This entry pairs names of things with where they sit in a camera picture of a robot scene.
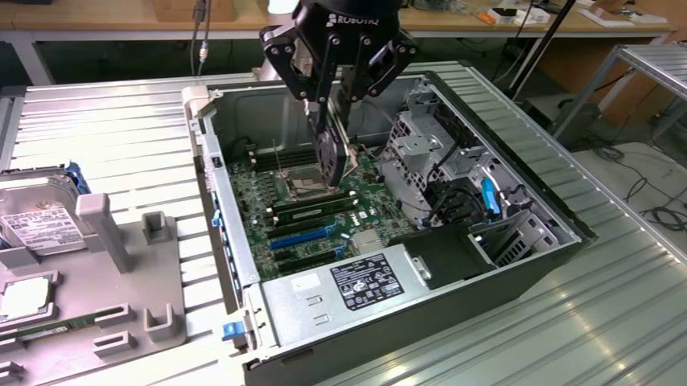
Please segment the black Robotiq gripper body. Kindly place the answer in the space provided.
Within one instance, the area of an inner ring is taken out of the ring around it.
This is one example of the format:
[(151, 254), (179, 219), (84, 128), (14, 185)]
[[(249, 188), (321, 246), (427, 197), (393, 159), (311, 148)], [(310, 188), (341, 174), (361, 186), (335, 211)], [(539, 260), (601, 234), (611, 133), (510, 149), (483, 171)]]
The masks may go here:
[(399, 32), (399, 1), (302, 1), (293, 12), (297, 34), (314, 60), (326, 59), (327, 45), (337, 38), (338, 64), (355, 62), (359, 44), (371, 41), (379, 51)]

